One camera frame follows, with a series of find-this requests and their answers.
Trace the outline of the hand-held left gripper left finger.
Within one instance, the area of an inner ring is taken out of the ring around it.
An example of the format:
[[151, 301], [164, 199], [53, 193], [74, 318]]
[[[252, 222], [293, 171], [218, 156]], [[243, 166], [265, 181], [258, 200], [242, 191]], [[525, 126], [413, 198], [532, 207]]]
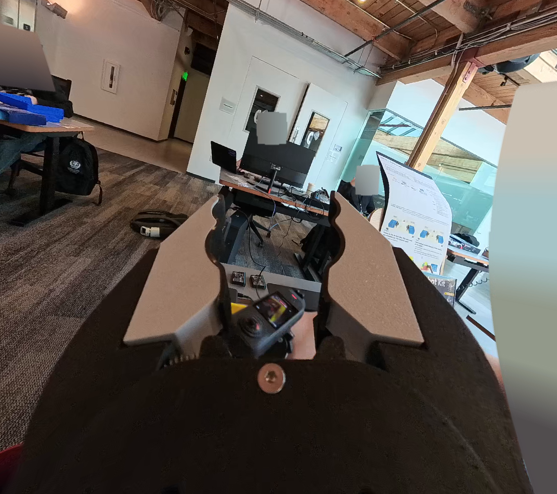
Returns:
[[123, 337], [126, 346], [170, 342], [198, 358], [206, 337], [231, 327], [231, 298], [222, 250], [223, 195], [210, 198], [161, 242]]

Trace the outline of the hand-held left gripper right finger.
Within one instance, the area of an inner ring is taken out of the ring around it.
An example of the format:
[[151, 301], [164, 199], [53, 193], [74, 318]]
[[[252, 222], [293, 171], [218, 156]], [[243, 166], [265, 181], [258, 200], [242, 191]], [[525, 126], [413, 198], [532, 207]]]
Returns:
[[367, 357], [379, 342], [421, 347], [390, 242], [337, 192], [330, 196], [329, 223], [339, 249], [323, 275], [320, 331], [342, 339], [348, 357]]

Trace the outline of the person's right forearm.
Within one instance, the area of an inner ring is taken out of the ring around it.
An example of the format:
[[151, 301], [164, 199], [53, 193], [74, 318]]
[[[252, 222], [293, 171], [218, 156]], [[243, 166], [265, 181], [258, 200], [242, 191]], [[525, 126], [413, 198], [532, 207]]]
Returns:
[[317, 312], [304, 312], [303, 316], [296, 322], [291, 333], [294, 336], [292, 340], [292, 353], [287, 358], [311, 360], [316, 354], [315, 335], [314, 335], [314, 318]]

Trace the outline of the wooden office desk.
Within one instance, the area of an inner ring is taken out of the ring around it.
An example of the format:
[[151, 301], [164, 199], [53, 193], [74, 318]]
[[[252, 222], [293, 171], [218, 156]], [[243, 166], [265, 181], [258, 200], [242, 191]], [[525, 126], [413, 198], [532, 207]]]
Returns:
[[443, 274], [456, 280], [455, 304], [467, 312], [467, 316], [477, 316], [477, 310], [468, 306], [464, 298], [470, 289], [489, 284], [489, 260], [463, 249], [448, 247], [443, 266]]
[[[316, 229], [304, 247], [298, 244], [298, 251], [294, 253], [294, 259], [306, 279], [321, 281], [322, 274], [331, 260], [331, 255], [327, 250], [324, 254], [317, 253], [325, 230], [330, 226], [328, 204], [307, 195], [296, 194], [292, 188], [267, 189], [263, 186], [263, 182], [260, 182], [259, 177], [249, 179], [225, 170], [220, 171], [219, 184], [222, 185], [219, 193], [225, 201], [225, 210], [233, 209], [233, 213], [226, 223], [225, 245], [220, 255], [221, 262], [229, 264], [235, 262], [244, 237], [248, 234], [247, 220], [242, 217], [241, 212], [234, 215], [235, 206], [232, 205], [232, 201], [236, 197], [245, 202], [262, 201], [268, 204], [268, 209], [275, 213], [271, 220], [270, 237], [268, 238], [266, 232], [259, 229], [261, 236], [264, 234], [267, 239], [271, 240], [273, 234], [284, 231], [278, 252], [281, 252], [282, 248], [289, 242], [287, 236], [293, 225], [311, 224]], [[254, 216], [254, 220], [263, 226], [267, 226], [269, 222], [267, 218], [258, 216]], [[258, 240], [254, 232], [251, 232], [248, 238], [255, 239], [257, 244]]]
[[56, 195], [56, 168], [59, 162], [59, 141], [62, 137], [77, 136], [78, 134], [93, 130], [92, 126], [77, 122], [47, 123], [45, 126], [30, 126], [10, 123], [6, 120], [1, 121], [1, 132], [3, 134], [13, 134], [15, 131], [19, 131], [32, 135], [42, 134], [46, 136], [42, 166], [22, 160], [15, 163], [15, 168], [11, 170], [10, 185], [8, 187], [10, 191], [13, 191], [13, 184], [21, 170], [40, 176], [41, 188], [38, 205], [28, 212], [14, 216], [8, 221], [9, 225], [26, 226], [72, 203], [72, 198], [68, 195], [61, 197]]

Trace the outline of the blue robot kit box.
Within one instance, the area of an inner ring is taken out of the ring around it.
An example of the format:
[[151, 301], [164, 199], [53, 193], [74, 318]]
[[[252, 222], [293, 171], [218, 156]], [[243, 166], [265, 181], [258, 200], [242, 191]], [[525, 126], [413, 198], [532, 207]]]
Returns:
[[457, 279], [444, 275], [436, 275], [427, 271], [423, 271], [422, 273], [433, 284], [433, 286], [443, 296], [443, 298], [450, 304], [450, 306], [454, 308]]

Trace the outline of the illustrated instruction sheet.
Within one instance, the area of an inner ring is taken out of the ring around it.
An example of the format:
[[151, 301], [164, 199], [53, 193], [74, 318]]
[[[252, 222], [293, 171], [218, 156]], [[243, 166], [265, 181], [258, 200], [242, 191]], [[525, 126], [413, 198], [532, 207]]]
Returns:
[[385, 192], [380, 233], [423, 272], [442, 275], [451, 208], [428, 175], [377, 153]]

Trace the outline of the toy car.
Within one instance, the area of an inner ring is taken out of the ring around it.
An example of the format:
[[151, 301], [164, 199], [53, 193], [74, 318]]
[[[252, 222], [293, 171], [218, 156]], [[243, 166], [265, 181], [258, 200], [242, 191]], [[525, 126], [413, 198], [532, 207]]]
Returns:
[[478, 240], [466, 233], [455, 233], [449, 237], [449, 246], [453, 249], [461, 249], [474, 254], [480, 253]]

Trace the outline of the black office chair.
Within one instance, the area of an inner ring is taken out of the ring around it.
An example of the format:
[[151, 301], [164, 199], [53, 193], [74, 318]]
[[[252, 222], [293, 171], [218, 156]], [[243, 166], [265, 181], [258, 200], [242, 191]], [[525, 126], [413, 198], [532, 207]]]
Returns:
[[[236, 197], [233, 201], [232, 201], [232, 205], [235, 206], [235, 211], [234, 211], [234, 215], [239, 214], [240, 212], [243, 214], [242, 217], [244, 219], [247, 220], [247, 233], [248, 235], [250, 235], [251, 232], [254, 232], [255, 236], [257, 237], [257, 246], [259, 248], [261, 248], [263, 246], [263, 238], [260, 234], [259, 229], [263, 230], [266, 232], [266, 236], [269, 238], [271, 235], [271, 220], [272, 217], [274, 216], [274, 211], [273, 210], [269, 210], [268, 204], [265, 204], [264, 202], [259, 202], [259, 201], [249, 201], [249, 202], [245, 202], [242, 201], [242, 199], [238, 199], [238, 197]], [[269, 220], [267, 226], [263, 226], [260, 223], [256, 222], [254, 220], [254, 216], [258, 216], [261, 218], [267, 218]]]

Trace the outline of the black laptop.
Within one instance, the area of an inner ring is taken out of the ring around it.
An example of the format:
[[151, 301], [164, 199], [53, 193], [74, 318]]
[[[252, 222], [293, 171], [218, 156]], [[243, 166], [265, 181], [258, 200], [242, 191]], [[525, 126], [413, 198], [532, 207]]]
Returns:
[[232, 174], [237, 173], [238, 161], [236, 151], [217, 142], [211, 141], [211, 160], [212, 163], [222, 170]]

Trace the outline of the black backpack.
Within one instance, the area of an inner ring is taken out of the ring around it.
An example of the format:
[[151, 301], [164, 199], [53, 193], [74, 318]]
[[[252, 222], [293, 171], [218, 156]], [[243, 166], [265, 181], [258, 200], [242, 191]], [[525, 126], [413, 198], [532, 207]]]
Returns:
[[99, 158], [96, 148], [76, 136], [60, 138], [55, 191], [89, 196], [95, 186], [99, 187], [96, 205], [101, 205], [103, 192], [99, 180]]

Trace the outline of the black monitor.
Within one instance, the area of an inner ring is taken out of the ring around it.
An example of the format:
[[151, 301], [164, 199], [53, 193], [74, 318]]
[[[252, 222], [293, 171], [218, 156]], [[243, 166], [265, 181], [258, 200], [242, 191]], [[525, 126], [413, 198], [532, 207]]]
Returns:
[[240, 169], [271, 179], [275, 168], [278, 168], [274, 182], [301, 189], [315, 154], [315, 151], [294, 142], [280, 145], [259, 144], [256, 132], [252, 131], [241, 157]]

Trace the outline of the blue flat trays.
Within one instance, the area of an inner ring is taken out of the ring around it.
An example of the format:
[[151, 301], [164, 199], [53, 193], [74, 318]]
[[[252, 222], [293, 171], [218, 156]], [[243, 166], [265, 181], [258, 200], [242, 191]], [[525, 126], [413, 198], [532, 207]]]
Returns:
[[1, 92], [1, 121], [45, 127], [49, 123], [61, 122], [64, 117], [63, 109], [33, 104], [26, 96]]

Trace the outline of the red plastic bin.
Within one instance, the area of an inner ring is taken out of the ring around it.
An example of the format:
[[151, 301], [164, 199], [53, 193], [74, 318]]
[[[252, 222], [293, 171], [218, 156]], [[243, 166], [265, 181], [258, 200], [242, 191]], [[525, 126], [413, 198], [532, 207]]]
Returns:
[[19, 464], [22, 455], [23, 444], [18, 443], [1, 450], [1, 482], [7, 480]]

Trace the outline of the wooden post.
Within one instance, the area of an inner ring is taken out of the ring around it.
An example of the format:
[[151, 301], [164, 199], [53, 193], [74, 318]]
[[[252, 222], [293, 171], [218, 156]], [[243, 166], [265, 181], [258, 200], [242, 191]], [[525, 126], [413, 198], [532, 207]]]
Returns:
[[406, 165], [418, 171], [423, 171], [433, 151], [441, 139], [449, 120], [458, 107], [463, 94], [467, 91], [478, 66], [473, 60], [459, 63], [454, 67], [444, 86], [435, 108], [430, 115]]

